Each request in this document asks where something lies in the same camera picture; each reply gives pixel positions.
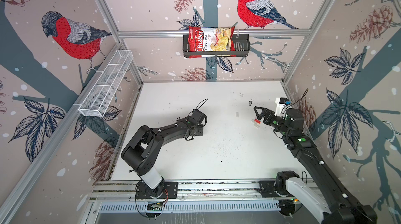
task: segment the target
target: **white wire basket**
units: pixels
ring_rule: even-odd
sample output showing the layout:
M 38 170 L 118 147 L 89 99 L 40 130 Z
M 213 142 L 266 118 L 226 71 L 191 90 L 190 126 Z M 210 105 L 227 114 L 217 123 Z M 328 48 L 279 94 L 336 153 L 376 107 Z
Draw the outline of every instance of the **white wire basket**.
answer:
M 129 50 L 117 50 L 114 53 L 78 109 L 83 116 L 104 116 L 132 59 L 132 52 Z

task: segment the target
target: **mounting plate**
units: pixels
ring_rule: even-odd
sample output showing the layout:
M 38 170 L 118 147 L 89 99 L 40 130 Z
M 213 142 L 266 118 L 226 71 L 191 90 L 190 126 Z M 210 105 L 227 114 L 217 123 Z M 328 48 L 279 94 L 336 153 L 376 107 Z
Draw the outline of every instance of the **mounting plate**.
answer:
M 177 190 L 178 190 L 178 182 L 164 182 L 164 189 L 168 192 L 169 199 L 176 199 L 177 198 Z M 135 194 L 137 200 L 154 200 L 146 193 L 146 184 L 141 181 L 138 183 L 138 188 Z M 158 199 L 165 199 L 166 193 L 162 192 L 162 195 L 158 197 Z

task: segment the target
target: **bird head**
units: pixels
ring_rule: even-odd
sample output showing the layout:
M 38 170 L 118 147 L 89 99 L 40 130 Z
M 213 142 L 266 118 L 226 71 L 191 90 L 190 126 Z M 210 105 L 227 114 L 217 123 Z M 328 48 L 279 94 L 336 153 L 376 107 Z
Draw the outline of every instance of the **bird head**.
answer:
M 63 16 L 61 16 L 60 13 L 55 11 L 49 11 L 43 16 L 42 27 L 43 32 L 47 37 L 50 35 L 52 35 L 53 37 L 58 36 L 56 22 L 62 17 Z

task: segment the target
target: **bird illustration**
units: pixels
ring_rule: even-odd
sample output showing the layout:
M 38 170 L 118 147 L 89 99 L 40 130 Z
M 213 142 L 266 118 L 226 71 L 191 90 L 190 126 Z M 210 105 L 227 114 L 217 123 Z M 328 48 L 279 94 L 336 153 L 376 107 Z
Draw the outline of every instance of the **bird illustration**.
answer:
M 86 74 L 90 70 L 96 71 L 92 67 L 92 57 L 100 51 L 103 39 L 110 36 L 111 33 L 96 29 L 86 23 L 72 21 L 55 11 L 49 11 L 43 16 L 42 27 L 44 34 L 47 37 L 52 35 L 69 56 L 91 61 L 91 66 L 86 70 Z
M 269 24 L 282 24 L 291 29 L 296 27 L 287 23 L 286 19 L 278 13 L 270 0 L 238 0 L 238 16 L 248 27 L 261 27 Z

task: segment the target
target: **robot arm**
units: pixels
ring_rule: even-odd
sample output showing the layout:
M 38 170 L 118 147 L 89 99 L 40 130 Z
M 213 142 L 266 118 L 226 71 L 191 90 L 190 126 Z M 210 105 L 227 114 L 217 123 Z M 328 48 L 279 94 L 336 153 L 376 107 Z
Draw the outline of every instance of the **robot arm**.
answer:
M 376 223 L 377 215 L 369 205 L 362 205 L 324 163 L 315 143 L 303 133 L 300 110 L 290 108 L 284 117 L 263 107 L 254 107 L 258 121 L 270 125 L 283 135 L 283 141 L 312 176 L 327 204 L 313 193 L 292 171 L 280 172 L 276 177 L 279 194 L 292 194 L 303 203 L 321 223 Z
M 193 140 L 194 136 L 203 135 L 203 120 L 207 117 L 198 109 L 192 110 L 192 115 L 178 119 L 174 124 L 161 128 L 141 126 L 128 145 L 121 152 L 122 159 L 135 171 L 147 185 L 147 193 L 154 198 L 162 194 L 164 179 L 153 167 L 163 145 L 185 138 Z

